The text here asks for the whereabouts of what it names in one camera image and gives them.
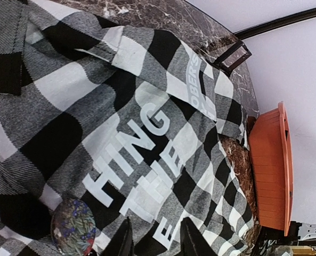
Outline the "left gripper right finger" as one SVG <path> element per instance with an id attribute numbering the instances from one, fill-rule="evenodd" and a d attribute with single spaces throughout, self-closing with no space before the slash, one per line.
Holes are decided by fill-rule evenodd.
<path id="1" fill-rule="evenodd" d="M 180 244 L 183 256 L 217 256 L 189 217 L 181 221 Z"/>

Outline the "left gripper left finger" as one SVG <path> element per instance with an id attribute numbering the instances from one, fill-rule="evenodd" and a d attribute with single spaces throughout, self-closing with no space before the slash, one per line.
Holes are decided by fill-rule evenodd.
<path id="1" fill-rule="evenodd" d="M 132 223 L 127 217 L 116 231 L 114 237 L 101 253 L 103 256 L 132 256 L 133 231 Z"/>

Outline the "white round brooch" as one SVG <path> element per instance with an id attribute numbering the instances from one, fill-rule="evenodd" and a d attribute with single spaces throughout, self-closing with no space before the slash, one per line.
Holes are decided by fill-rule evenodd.
<path id="1" fill-rule="evenodd" d="M 64 199 L 53 212 L 51 237 L 62 255 L 89 255 L 96 235 L 91 209 L 80 199 Z"/>

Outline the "black white plaid shirt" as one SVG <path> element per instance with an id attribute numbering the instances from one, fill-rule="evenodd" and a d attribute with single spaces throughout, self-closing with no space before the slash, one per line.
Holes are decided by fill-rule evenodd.
<path id="1" fill-rule="evenodd" d="M 239 255 L 253 216 L 219 140 L 246 142 L 228 77 L 166 30 L 52 1 L 0 1 L 0 255 L 62 255 L 57 206 L 91 209 L 101 255 L 129 217 L 133 255 L 180 255 L 189 217 Z"/>

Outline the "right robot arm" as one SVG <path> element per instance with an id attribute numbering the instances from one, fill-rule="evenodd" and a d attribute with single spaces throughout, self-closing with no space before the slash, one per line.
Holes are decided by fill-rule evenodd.
<path id="1" fill-rule="evenodd" d="M 294 241 L 316 240 L 316 224 L 291 221 L 288 237 Z"/>

